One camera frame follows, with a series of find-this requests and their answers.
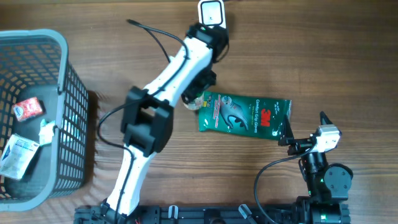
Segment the red package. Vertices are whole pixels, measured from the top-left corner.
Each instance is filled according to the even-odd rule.
[[[37,97],[16,103],[12,106],[12,109],[14,110],[18,121],[23,121],[43,113],[43,109],[40,106]]]

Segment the green package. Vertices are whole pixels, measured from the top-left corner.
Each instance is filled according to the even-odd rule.
[[[291,100],[204,92],[199,109],[199,131],[279,140],[284,115],[290,118]]]

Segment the gray glove picture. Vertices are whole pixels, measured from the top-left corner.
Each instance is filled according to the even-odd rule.
[[[228,125],[230,129],[234,128],[230,118],[234,118],[235,123],[240,123],[240,127],[244,127],[246,131],[249,130],[248,121],[243,115],[242,107],[232,102],[231,97],[223,96],[220,102],[220,113],[225,124]]]

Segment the wooden table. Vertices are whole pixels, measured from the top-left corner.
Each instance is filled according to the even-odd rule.
[[[378,1],[230,1],[229,55],[214,66],[214,91],[293,100],[292,129],[307,137],[324,110],[342,130],[330,163],[354,171],[348,204],[353,223],[398,222],[398,4]],[[154,40],[125,22],[135,19],[183,37],[197,19],[195,2],[0,6],[0,29],[49,28],[68,40],[70,61],[98,96],[92,118],[120,105],[133,85],[143,87],[166,66]],[[178,43],[159,37],[169,54]],[[103,133],[121,142],[121,114]],[[73,195],[47,200],[1,223],[71,223],[74,209],[96,205],[114,187],[122,152],[90,135],[88,183]],[[259,169],[286,156],[275,141],[199,133],[197,117],[180,102],[167,147],[152,162],[143,205],[254,203]],[[262,203],[306,195],[297,161],[264,173]]]

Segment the plastic bin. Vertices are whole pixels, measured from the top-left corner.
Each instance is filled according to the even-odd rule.
[[[11,106],[36,96],[45,114],[18,122]],[[40,122],[55,120],[52,143],[40,147],[21,180],[0,178],[0,211],[24,211],[83,183],[88,93],[54,30],[0,32],[0,152],[16,133],[39,142]]]

